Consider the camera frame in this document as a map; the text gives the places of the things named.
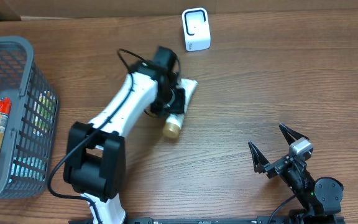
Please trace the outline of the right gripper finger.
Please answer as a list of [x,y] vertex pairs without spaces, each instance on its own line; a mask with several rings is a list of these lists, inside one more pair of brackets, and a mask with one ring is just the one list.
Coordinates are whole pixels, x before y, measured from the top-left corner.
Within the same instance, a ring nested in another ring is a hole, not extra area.
[[266,167],[269,166],[269,161],[259,151],[259,149],[254,145],[253,142],[249,141],[248,146],[249,146],[250,153],[252,156],[254,171],[257,173],[265,173]]
[[309,138],[307,136],[292,130],[291,128],[289,128],[288,126],[286,126],[283,123],[279,124],[279,128],[289,145],[293,144],[295,141],[297,141],[301,138],[305,138],[305,139],[309,140]]

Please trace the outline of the white cream tube gold cap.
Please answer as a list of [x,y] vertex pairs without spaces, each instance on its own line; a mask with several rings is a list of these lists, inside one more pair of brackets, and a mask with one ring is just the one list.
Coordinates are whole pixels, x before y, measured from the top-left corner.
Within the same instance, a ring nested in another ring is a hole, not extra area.
[[171,113],[165,120],[165,125],[163,127],[163,135],[169,139],[178,139],[180,131],[183,126],[185,119],[186,111],[193,92],[195,91],[198,82],[196,80],[190,80],[182,78],[179,87],[183,88],[185,91],[185,104],[184,104],[184,113]]

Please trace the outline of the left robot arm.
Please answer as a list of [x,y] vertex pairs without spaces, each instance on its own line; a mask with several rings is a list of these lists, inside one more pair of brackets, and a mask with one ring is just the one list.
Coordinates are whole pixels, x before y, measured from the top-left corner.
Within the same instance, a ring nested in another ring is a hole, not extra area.
[[88,123],[70,128],[63,179],[91,209],[87,223],[125,223],[119,200],[126,173],[125,140],[141,114],[156,117],[185,112],[185,88],[176,53],[158,47],[152,60],[139,57],[127,65],[126,80],[116,96]]

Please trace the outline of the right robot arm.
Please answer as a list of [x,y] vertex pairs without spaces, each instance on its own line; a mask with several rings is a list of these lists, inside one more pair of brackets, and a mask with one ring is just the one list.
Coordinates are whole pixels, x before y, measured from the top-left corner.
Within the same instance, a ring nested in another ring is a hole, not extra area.
[[257,146],[249,141],[254,171],[269,179],[279,176],[293,192],[262,223],[344,223],[341,212],[344,186],[332,177],[312,178],[306,161],[312,156],[313,145],[309,137],[279,124],[288,143],[288,153],[271,163]]

